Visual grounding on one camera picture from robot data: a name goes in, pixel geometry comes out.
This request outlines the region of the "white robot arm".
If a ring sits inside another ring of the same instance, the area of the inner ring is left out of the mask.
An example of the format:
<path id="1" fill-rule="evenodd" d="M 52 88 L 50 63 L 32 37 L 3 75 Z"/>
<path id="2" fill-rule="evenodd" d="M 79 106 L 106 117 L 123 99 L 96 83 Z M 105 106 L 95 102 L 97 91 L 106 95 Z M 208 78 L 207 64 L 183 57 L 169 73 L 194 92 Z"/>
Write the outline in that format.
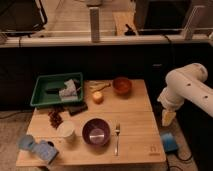
<path id="1" fill-rule="evenodd" d="M 157 98 L 163 106 L 162 125 L 169 126 L 176 117 L 176 111 L 185 100 L 213 117 L 213 88 L 204 82 L 208 78 L 207 69 L 200 63 L 188 64 L 167 73 L 166 87 Z"/>

